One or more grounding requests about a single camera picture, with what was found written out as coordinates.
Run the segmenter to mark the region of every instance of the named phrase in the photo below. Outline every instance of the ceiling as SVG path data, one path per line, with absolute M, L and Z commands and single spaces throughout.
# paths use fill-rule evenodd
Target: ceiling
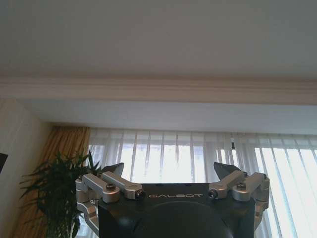
M 315 0 L 2 0 L 0 75 L 317 76 Z
M 43 121 L 109 128 L 317 134 L 316 106 L 20 100 Z

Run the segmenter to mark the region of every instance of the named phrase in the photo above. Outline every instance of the screw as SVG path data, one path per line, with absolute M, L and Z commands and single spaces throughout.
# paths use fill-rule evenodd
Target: screw
M 244 182 L 237 183 L 237 188 L 240 190 L 245 190 L 247 188 L 247 185 Z
M 136 200 L 141 200 L 143 198 L 145 198 L 145 192 L 143 190 L 136 191 L 135 199 Z
M 217 198 L 218 197 L 218 193 L 217 193 L 217 191 L 216 190 L 210 190 L 209 192 L 208 192 L 208 196 L 211 198 L 211 199 L 215 199 L 215 198 Z
M 107 184 L 106 189 L 108 191 L 114 191 L 115 190 L 115 186 L 112 183 Z

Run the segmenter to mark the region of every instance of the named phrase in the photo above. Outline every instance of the crown molding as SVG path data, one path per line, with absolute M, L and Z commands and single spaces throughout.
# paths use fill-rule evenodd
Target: crown molding
M 317 105 L 317 79 L 3 77 L 0 97 Z

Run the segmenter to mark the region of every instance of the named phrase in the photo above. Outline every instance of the sheer curtain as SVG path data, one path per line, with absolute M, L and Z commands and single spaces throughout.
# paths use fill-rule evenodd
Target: sheer curtain
M 140 183 L 213 182 L 214 162 L 271 181 L 257 238 L 317 237 L 317 136 L 92 129 L 90 149 L 102 166 L 124 162 Z M 95 236 L 83 223 L 79 238 Z

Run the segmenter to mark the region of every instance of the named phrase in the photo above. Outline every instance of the wall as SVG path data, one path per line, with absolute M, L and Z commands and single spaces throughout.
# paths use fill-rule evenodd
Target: wall
M 12 99 L 0 99 L 0 152 L 8 154 L 0 174 L 0 237 L 9 237 L 19 215 L 21 176 L 30 173 L 51 126 Z

